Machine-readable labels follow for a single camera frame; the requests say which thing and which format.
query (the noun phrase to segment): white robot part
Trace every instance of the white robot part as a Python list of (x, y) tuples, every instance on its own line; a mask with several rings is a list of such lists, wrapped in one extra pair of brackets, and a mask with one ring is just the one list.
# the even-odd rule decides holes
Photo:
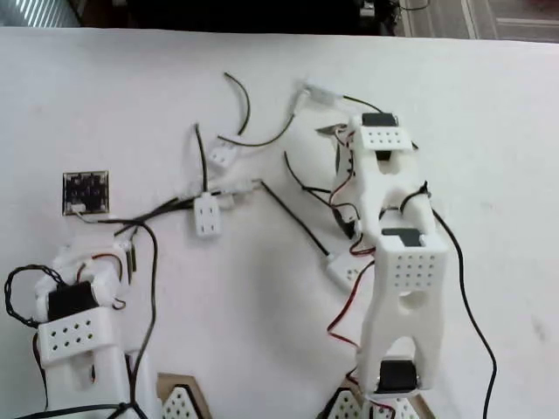
[[(438, 369), (447, 247), (436, 229), (407, 132), (398, 126), (364, 126), (355, 117), (340, 140), (333, 187), (339, 193), (333, 203), (356, 203), (359, 229), (376, 247), (373, 297), (357, 354), (359, 382), (372, 401), (411, 395), (430, 388)], [(350, 213), (342, 215), (349, 221)], [(381, 366), (394, 361), (387, 353), (403, 337), (415, 345), (409, 358), (415, 368), (413, 386), (400, 392), (381, 388), (390, 381), (382, 380)]]

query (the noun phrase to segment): white plastic part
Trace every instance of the white plastic part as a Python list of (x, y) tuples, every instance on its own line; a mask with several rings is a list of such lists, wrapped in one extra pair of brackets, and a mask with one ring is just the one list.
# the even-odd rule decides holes
[(355, 257), (348, 251), (339, 255), (330, 254), (326, 273), (343, 291), (350, 292), (359, 273), (370, 263), (371, 257)]
[(163, 419), (198, 419), (194, 402), (185, 388), (175, 387), (163, 404)]
[(410, 136), (401, 127), (361, 127), (356, 141), (375, 151), (412, 150)]
[(118, 274), (111, 262), (98, 259), (93, 266), (94, 272), (91, 290), (95, 301), (100, 306), (111, 306), (119, 291), (120, 281)]
[[(383, 209), (400, 207), (424, 183), (405, 131), (365, 128), (356, 116), (346, 131), (352, 132), (353, 138), (348, 134), (345, 139), (349, 146), (341, 148), (340, 172), (350, 168), (353, 161), (355, 178), (344, 187), (348, 191), (346, 195), (336, 199), (354, 202), (355, 198), (347, 194), (354, 191), (359, 194), (361, 230), (365, 239), (376, 247), (373, 297), (362, 325), (357, 373), (365, 397), (384, 399), (397, 395), (375, 393), (381, 362), (387, 359), (394, 342), (403, 337), (411, 338), (415, 345), (412, 360), (418, 373), (418, 388), (433, 385), (443, 333), (441, 292), (448, 250), (438, 234), (426, 195), (411, 198), (403, 214), (390, 211), (379, 219)], [(391, 151), (390, 160), (379, 161), (376, 155), (379, 150)], [(342, 184), (347, 176), (338, 173), (335, 186)], [(406, 246), (399, 236), (384, 236), (383, 228), (387, 226), (418, 230), (420, 245)]]
[(221, 212), (215, 196), (204, 192), (194, 200), (194, 221), (199, 237), (216, 237), (221, 234)]
[[(98, 307), (39, 325), (39, 352), (49, 409), (128, 400), (128, 371), (113, 316), (112, 309)], [(92, 412), (88, 417), (106, 418), (107, 412)], [(122, 417), (136, 416), (129, 410)]]
[(306, 80), (304, 87), (310, 93), (311, 100), (322, 105), (332, 106), (337, 100), (343, 98), (343, 94), (330, 90), (312, 79)]
[(328, 419), (358, 419), (360, 414), (361, 406), (353, 393), (350, 390), (342, 390), (328, 413)]
[[(243, 141), (243, 139), (238, 135), (223, 135), (223, 137), (238, 142)], [(238, 153), (238, 146), (231, 144), (230, 142), (220, 140), (208, 153), (208, 163), (216, 170), (216, 172), (222, 175), (233, 165), (235, 160), (237, 160)]]

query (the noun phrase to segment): disassembled robot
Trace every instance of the disassembled robot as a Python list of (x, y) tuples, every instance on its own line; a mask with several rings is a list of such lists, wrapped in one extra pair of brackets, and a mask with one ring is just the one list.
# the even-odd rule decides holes
[[(322, 102), (332, 96), (311, 85), (306, 92)], [(396, 412), (402, 399), (433, 386), (443, 335), (441, 291), (448, 250), (436, 228), (426, 182), (418, 173), (414, 144), (396, 117), (364, 113), (335, 127), (333, 134), (338, 140), (337, 176), (328, 203), (349, 238), (375, 249), (374, 291), (356, 354), (365, 403), (355, 415), (390, 417), (382, 416), (382, 407)], [(83, 199), (73, 199), (82, 192)], [(108, 174), (65, 175), (64, 195), (66, 214), (107, 212)], [(204, 197), (212, 199), (210, 193)], [(337, 259), (330, 261), (327, 271), (339, 271), (340, 264), (344, 271), (348, 268)], [(126, 347), (125, 331), (119, 327), (116, 310), (135, 270), (134, 246), (112, 238), (100, 244), (76, 241), (57, 255), (52, 269), (65, 286), (46, 274), (36, 286), (34, 316), (48, 411), (122, 404), (129, 400), (133, 382), (135, 400), (147, 417), (181, 417), (165, 416), (148, 353), (137, 365), (140, 348)], [(359, 278), (348, 277), (348, 288), (356, 287)], [(415, 354), (388, 356), (402, 337), (413, 340)], [(137, 376), (130, 381), (134, 371)], [(335, 417), (347, 396), (341, 393), (325, 417)], [(75, 415), (105, 418), (111, 412)], [(124, 409), (121, 417), (141, 416)]]

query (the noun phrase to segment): floor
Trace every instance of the floor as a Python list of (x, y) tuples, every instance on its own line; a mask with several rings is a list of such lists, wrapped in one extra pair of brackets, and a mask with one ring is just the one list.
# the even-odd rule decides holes
[[(402, 0), (408, 8), (426, 0)], [(400, 34), (425, 38), (514, 39), (559, 43), (558, 0), (431, 0), (403, 11)]]

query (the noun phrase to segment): white surface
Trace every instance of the white surface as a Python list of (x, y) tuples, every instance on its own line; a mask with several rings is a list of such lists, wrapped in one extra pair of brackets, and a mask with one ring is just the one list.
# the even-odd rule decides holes
[[(208, 144), (238, 126), (238, 102), (222, 71), (249, 90), (249, 138), (273, 134), (295, 81), (317, 74), (333, 89), (396, 112), (421, 147), (420, 168), (446, 203), (466, 253), (472, 309), (500, 363), (490, 417), (544, 417), (553, 408), (559, 45), (2, 29), (0, 51), (5, 275), (56, 254), (65, 231), (62, 172), (109, 169), (114, 214), (151, 209), (198, 178), (197, 120)], [(334, 150), (313, 130), (346, 122), (342, 111), (362, 110), (340, 106), (304, 110), (278, 144), (245, 151), (228, 174), (263, 176), (332, 251), (347, 249), (347, 240), (328, 209), (288, 177), (280, 151), (289, 149), (304, 182), (330, 185)], [(256, 192), (224, 218), (212, 243), (196, 238), (191, 215), (152, 223), (161, 245), (155, 369), (195, 375), (216, 418), (314, 417), (355, 365), (352, 348), (325, 331), (344, 297), (310, 240), (268, 196)], [(139, 271), (119, 315), (139, 341), (148, 322), (151, 244), (145, 234), (136, 242)], [(426, 397), (438, 417), (480, 417), (491, 364), (462, 306), (454, 258), (447, 272), (441, 374)], [(22, 274), (14, 284), (14, 304), (25, 313), (34, 278)], [(354, 339), (371, 281), (363, 280), (339, 329)], [(31, 335), (0, 315), (6, 417), (44, 403)]]

